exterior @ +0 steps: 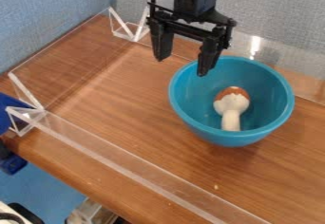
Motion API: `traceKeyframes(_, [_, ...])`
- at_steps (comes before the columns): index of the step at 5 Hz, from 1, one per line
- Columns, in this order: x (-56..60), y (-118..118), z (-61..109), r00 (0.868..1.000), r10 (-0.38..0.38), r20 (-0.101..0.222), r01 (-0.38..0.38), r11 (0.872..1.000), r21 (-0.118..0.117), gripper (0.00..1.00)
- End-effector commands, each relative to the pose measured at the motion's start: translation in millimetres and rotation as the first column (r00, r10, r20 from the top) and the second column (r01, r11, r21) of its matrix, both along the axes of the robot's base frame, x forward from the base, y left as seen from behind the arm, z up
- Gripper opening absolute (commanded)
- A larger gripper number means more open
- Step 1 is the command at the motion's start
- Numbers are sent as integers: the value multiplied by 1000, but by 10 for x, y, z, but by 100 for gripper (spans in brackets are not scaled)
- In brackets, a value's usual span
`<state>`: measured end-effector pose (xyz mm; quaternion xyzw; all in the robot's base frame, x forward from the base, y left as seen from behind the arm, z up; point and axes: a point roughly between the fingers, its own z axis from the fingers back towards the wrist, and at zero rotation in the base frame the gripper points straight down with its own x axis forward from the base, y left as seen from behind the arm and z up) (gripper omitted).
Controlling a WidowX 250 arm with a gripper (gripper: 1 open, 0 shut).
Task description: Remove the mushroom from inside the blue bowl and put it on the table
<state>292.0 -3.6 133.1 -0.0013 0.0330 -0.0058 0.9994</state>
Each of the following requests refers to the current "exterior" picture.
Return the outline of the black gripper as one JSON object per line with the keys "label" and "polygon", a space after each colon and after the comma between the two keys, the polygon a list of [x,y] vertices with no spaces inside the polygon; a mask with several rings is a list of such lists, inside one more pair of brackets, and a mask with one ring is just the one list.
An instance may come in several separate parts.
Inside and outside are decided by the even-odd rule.
{"label": "black gripper", "polygon": [[210,8],[199,15],[168,9],[150,0],[147,25],[152,51],[160,62],[171,55],[174,35],[203,42],[198,54],[197,75],[203,77],[214,68],[222,49],[230,46],[233,29],[238,22]]}

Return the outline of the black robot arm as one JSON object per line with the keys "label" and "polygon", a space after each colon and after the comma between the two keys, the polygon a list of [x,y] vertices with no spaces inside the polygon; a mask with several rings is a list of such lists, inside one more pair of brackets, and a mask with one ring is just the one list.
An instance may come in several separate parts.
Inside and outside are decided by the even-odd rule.
{"label": "black robot arm", "polygon": [[150,0],[147,5],[146,24],[156,60],[160,62],[171,55],[175,34],[201,41],[197,75],[206,76],[222,50],[230,46],[237,21],[214,9],[215,0],[174,0],[173,9],[159,6],[156,0]]}

